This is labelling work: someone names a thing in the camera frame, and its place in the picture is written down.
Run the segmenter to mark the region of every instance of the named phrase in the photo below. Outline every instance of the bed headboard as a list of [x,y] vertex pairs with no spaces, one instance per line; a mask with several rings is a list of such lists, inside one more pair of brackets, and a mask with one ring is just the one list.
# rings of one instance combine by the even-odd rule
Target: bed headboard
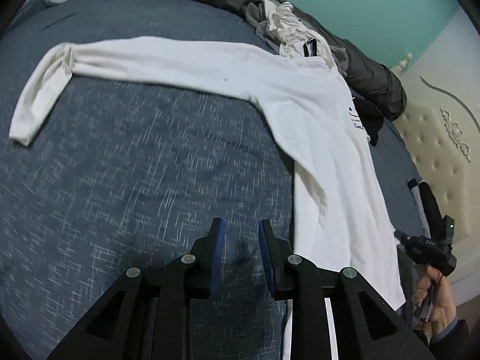
[[[401,75],[398,66],[392,70]],[[409,80],[405,112],[394,124],[441,214],[455,220],[454,282],[480,262],[480,126],[453,93],[417,78]]]

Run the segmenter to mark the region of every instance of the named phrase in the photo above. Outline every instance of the white long-sleeve shirt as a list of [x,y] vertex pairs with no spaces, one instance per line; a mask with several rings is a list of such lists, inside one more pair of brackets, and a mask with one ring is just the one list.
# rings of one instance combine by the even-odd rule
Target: white long-sleeve shirt
[[294,252],[333,271],[352,266],[393,309],[404,303],[394,228],[366,133],[344,79],[323,57],[288,59],[243,43],[155,37],[62,43],[44,56],[23,89],[11,139],[32,142],[72,74],[253,103],[265,114],[277,144],[295,160]]

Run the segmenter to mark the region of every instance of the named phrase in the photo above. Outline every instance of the blue gripper pad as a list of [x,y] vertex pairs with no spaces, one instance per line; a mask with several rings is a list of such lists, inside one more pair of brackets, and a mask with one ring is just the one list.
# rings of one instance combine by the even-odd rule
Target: blue gripper pad
[[212,232],[213,227],[216,226],[215,232],[215,246],[212,252],[212,262],[210,265],[210,293],[213,294],[217,288],[220,266],[222,264],[222,253],[225,247],[225,221],[220,218],[215,218],[212,223]]
[[273,264],[270,256],[270,250],[268,247],[267,235],[265,232],[265,225],[263,224],[263,221],[260,221],[260,223],[258,224],[258,242],[260,244],[263,271],[265,272],[265,280],[267,282],[268,292],[270,292],[270,295],[273,297],[275,292]]

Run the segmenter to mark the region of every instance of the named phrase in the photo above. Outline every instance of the white bedpost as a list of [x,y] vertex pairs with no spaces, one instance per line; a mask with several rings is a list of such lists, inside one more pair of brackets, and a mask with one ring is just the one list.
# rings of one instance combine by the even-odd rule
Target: white bedpost
[[404,70],[407,68],[407,65],[409,62],[412,60],[413,55],[409,52],[407,55],[405,55],[405,58],[403,58],[398,64],[396,64],[393,68],[390,70],[395,74],[398,78],[402,77]]

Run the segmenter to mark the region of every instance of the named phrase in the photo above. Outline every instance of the shirt cuff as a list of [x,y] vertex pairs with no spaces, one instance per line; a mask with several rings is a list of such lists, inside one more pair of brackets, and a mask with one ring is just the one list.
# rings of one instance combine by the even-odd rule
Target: shirt cuff
[[436,335],[435,337],[431,338],[430,343],[434,344],[436,342],[439,342],[441,339],[443,339],[448,333],[450,333],[453,328],[457,325],[458,323],[458,318],[455,317],[454,320],[448,325],[445,330],[443,330],[440,334]]

